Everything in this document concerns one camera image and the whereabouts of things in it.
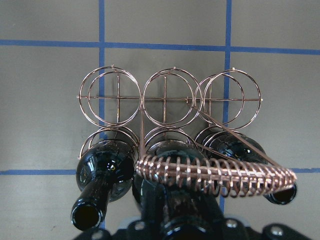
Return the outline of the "dark wine bottle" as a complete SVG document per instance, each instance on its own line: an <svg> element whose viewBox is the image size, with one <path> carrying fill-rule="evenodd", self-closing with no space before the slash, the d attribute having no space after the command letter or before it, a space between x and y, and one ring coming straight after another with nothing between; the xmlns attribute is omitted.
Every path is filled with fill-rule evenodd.
<svg viewBox="0 0 320 240"><path fill-rule="evenodd" d="M210 185L196 178L184 177L182 168L208 166L209 162L195 147L177 139L162 140L147 150L153 167L175 164L173 175L153 174L145 179L136 174L133 196L146 223L146 237L151 240L221 240L224 216Z"/></svg>

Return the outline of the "dark bottle in basket front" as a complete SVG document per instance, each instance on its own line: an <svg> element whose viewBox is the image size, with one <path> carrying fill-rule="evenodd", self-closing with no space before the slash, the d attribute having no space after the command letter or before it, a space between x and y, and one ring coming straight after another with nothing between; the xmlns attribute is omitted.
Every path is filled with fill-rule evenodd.
<svg viewBox="0 0 320 240"><path fill-rule="evenodd" d="M81 231L98 227L108 204L131 188L139 153L138 137L127 127L100 128L83 143L76 168L80 196L70 218Z"/></svg>

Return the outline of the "dark bottle in basket rear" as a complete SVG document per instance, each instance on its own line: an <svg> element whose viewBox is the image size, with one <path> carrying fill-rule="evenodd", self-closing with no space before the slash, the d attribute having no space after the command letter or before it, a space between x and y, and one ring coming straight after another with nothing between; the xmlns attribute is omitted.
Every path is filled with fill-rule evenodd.
<svg viewBox="0 0 320 240"><path fill-rule="evenodd" d="M209 150L203 150L208 159L220 158L219 155L213 153L213 151L216 151L217 153L236 159L238 161L246 161L250 163L259 163L266 165L268 164L265 159L251 150L247 145L231 135L229 132L224 131L219 127L207 127L204 130L200 131L195 137L195 142L209 148ZM297 185L294 184L289 189L282 190L276 193L265 194L264 197L273 204L287 205L295 199L297 191Z"/></svg>

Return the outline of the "dark bottle in basket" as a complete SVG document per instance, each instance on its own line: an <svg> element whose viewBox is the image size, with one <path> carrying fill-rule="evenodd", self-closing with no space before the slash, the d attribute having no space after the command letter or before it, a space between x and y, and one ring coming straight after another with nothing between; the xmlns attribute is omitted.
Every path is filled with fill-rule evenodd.
<svg viewBox="0 0 320 240"><path fill-rule="evenodd" d="M98 227L108 204L131 188L139 153L138 137L127 127L100 128L83 143L76 168L80 196L70 218L81 231Z"/></svg>
<svg viewBox="0 0 320 240"><path fill-rule="evenodd" d="M217 153L236 159L238 161L246 161L250 163L259 163L266 165L268 164L265 159L251 150L247 145L231 135L229 132L224 131L219 127L207 127L204 130L200 131L195 137L195 142L209 148L209 150L203 150L208 159L220 158L219 155L213 153L213 151L216 151ZM276 193L265 194L264 197L273 204L287 205L295 199L297 191L297 185L294 184L289 189L282 190Z"/></svg>

